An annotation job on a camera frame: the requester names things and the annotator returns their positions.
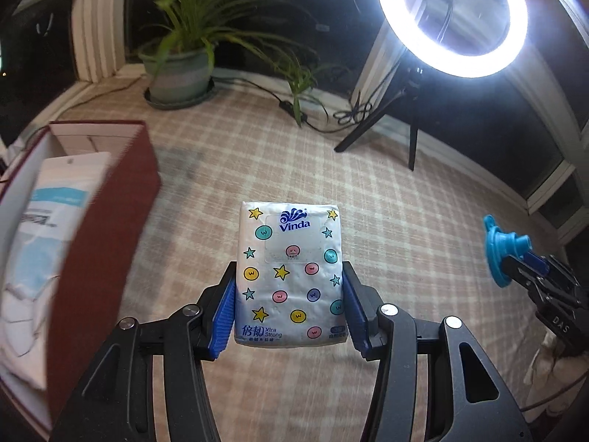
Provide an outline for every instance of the teal dot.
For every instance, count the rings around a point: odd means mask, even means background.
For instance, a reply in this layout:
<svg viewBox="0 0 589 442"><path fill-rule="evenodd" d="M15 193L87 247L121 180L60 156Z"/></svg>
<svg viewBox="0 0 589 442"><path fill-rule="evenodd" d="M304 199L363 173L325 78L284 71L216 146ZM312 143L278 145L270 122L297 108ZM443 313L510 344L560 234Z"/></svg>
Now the teal dot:
<svg viewBox="0 0 589 442"><path fill-rule="evenodd" d="M343 314L343 301L341 299L333 301L331 306L329 306L329 311L335 316Z"/></svg>
<svg viewBox="0 0 589 442"><path fill-rule="evenodd" d="M269 225L261 225L255 230L255 236L258 239L266 240L272 235L272 228Z"/></svg>
<svg viewBox="0 0 589 442"><path fill-rule="evenodd" d="M327 249L323 257L329 264L335 264L336 262L338 262L338 253L335 252L333 249Z"/></svg>

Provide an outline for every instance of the pink dot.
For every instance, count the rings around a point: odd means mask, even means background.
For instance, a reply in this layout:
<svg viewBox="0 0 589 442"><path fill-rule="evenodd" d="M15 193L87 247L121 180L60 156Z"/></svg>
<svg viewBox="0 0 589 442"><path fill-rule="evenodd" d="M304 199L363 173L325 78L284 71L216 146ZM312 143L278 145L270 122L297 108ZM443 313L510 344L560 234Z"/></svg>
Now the pink dot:
<svg viewBox="0 0 589 442"><path fill-rule="evenodd" d="M288 246L286 248L286 255L288 257L297 257L300 254L300 247L299 246Z"/></svg>
<svg viewBox="0 0 589 442"><path fill-rule="evenodd" d="M288 296L289 295L286 293L286 291L276 291L272 295L272 301L274 301L276 304L280 304L281 302L286 301Z"/></svg>
<svg viewBox="0 0 589 442"><path fill-rule="evenodd" d="M317 274L319 272L319 265L317 263L309 263L304 267L304 271L309 276L312 276L313 274Z"/></svg>
<svg viewBox="0 0 589 442"><path fill-rule="evenodd" d="M320 335L321 335L321 327L319 327L319 326L311 327L307 331L307 337L309 339L317 339Z"/></svg>

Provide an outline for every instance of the red box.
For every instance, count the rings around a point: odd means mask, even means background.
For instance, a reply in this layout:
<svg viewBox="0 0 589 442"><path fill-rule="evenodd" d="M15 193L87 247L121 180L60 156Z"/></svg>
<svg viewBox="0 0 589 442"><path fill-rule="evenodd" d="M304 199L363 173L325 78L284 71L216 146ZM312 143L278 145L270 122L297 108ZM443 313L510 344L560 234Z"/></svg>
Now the red box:
<svg viewBox="0 0 589 442"><path fill-rule="evenodd" d="M0 181L0 273L43 159L109 151L114 160L71 242L50 311L44 396L55 421L117 323L127 273L161 181L142 121L54 122L28 146ZM50 429L35 414L40 402L32 403L26 387L9 382L5 370L0 375L29 422Z"/></svg>

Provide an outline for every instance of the black cable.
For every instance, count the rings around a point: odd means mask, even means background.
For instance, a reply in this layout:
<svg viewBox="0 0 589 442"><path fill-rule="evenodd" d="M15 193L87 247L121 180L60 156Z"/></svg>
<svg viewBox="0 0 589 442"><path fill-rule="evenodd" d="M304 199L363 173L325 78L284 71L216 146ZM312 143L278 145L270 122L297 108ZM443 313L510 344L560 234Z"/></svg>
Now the black cable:
<svg viewBox="0 0 589 442"><path fill-rule="evenodd" d="M528 410L532 410L535 409L536 407L540 407L543 406L544 404L546 404L547 402L550 402L554 399L556 399L558 396L561 396L562 394L564 394L565 392L567 392L568 390L572 389L573 387L575 387L579 382L581 382L585 377L587 377L589 375L589 370L585 371L582 376L580 376L578 379L576 379L574 382L571 382L570 384L566 385L565 387L563 387L562 389L556 391L553 395L551 395L550 397L546 397L545 399L542 399L539 402L536 402L534 404L531 404L530 406L526 406L526 407L522 407L521 409L519 409L522 412L527 412Z"/></svg>
<svg viewBox="0 0 589 442"><path fill-rule="evenodd" d="M86 104L86 103L90 103L91 101L93 101L93 100L95 100L95 99L98 99L98 98L100 98L100 97L103 97L103 96L106 96L106 95L109 95L109 94L112 94L112 93L116 93L116 92L118 92L118 91L128 90L128 89L129 89L130 87L132 87L132 86L133 86L135 83L137 83L137 82L138 82L138 81L139 81L141 78L142 78L142 76L139 76L139 77L135 78L133 81L131 81L131 82L130 82L128 85L125 85L124 87L120 87L120 88L114 88L113 90L105 91L104 93L98 93L98 94L96 94L96 95L94 95L94 96L92 96L92 97L90 97L90 98L88 98L88 99L85 99L85 100L83 100L83 101L80 101L80 102L76 103L75 105L68 106L68 107L66 107L66 108L62 109L62 110L60 111L60 113L59 113L59 114L58 114L58 115L57 115L55 118L53 118L53 120L54 120L54 121L57 121L57 120L60 118L60 116L61 116L63 113L65 113L66 111L69 111L70 109L77 108L78 106L84 105L84 104ZM34 137L34 136L35 136L35 135L36 135L36 134L37 134L37 133L38 133L38 132L39 132L41 129L45 128L45 126L46 126L46 125L42 125L42 126L40 126L39 128L37 128L35 131L33 131L33 132L32 132L32 133L31 133L31 134L28 136L27 140L25 141L25 146L24 146L24 149L27 149L27 148L29 147L29 143L32 141L33 137Z"/></svg>
<svg viewBox="0 0 589 442"><path fill-rule="evenodd" d="M440 32L438 33L438 37L436 38L436 41L438 43L442 43L442 40L444 39L444 36L446 35L446 30L448 29L448 26L450 25L450 19L452 18L453 12L454 12L454 0L452 0L448 4L448 9L446 10L446 18L444 18L444 24L442 25L442 28L441 28Z"/></svg>
<svg viewBox="0 0 589 442"><path fill-rule="evenodd" d="M382 85L385 84L385 81L387 81L387 79L399 67L400 62L401 58L399 57L399 60L397 61L395 66L393 66L385 75L385 77L381 80L381 82L378 85L376 85L376 88L372 91L372 93L370 93L370 96L366 101L364 101L364 103L360 103L361 93L358 91L356 102L349 110L336 111L333 114L333 117L335 118L335 120L337 120L339 125L347 125L346 128L349 128L350 126L354 126L358 123L361 123L368 117L368 115L374 109L374 105L372 104L372 98L374 98L374 95L376 95L377 91L379 91Z"/></svg>
<svg viewBox="0 0 589 442"><path fill-rule="evenodd" d="M231 81L243 81L244 83L249 83L253 86L255 86L256 88L259 88L262 91L265 91L266 93L269 93L270 95L272 95L273 97L275 97L278 102L282 103L282 100L276 95L276 93L274 93L273 91L268 90L267 88L261 87L259 84L254 83L253 81L250 81L246 78L219 78L217 76L213 76L213 80L217 80L217 81L226 81L226 82L231 82Z"/></svg>

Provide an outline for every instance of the vinda logo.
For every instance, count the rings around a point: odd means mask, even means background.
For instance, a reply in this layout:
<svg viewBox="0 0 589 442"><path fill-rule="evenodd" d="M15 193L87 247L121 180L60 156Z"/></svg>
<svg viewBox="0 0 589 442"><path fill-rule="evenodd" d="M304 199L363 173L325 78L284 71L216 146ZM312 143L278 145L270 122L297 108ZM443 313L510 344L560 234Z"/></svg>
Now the vinda logo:
<svg viewBox="0 0 589 442"><path fill-rule="evenodd" d="M282 211L281 214L281 229L282 232L292 231L293 229L301 229L303 227L309 227L311 223L309 221L299 221L307 217L307 213L304 213L301 209L292 208L290 212Z"/></svg>

